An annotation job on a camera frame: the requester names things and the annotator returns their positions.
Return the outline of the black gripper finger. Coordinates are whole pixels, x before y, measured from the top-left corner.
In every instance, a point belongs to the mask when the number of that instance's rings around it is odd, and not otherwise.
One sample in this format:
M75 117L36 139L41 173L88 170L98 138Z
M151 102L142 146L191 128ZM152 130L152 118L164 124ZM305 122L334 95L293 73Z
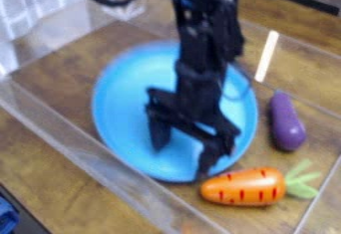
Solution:
M171 140L171 122L167 118L151 113L148 116L148 127L154 149L160 151Z
M234 137L214 137L203 143L203 151L198 158L197 178L206 178L209 170L215 166L223 156L231 156L234 149Z

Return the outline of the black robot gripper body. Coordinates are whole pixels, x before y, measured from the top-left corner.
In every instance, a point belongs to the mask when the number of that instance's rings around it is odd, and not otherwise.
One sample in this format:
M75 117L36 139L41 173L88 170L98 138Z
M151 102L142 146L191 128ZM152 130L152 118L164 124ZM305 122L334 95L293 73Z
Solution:
M221 85L226 67L198 70L178 61L175 70L175 90L148 88L146 111L170 120L178 128L205 143L214 137L239 135L239 128L223 115L219 108Z

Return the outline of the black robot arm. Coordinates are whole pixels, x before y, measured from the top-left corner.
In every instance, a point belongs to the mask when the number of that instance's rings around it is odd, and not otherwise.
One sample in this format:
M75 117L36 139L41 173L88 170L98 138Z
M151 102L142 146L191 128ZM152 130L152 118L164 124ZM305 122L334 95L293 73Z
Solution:
M171 129L203 145L195 177L207 176L219 158L230 155L239 128L219 108L227 65L242 54L238 0L171 0L179 35L174 64L175 90L148 89L147 114L154 148L163 148Z

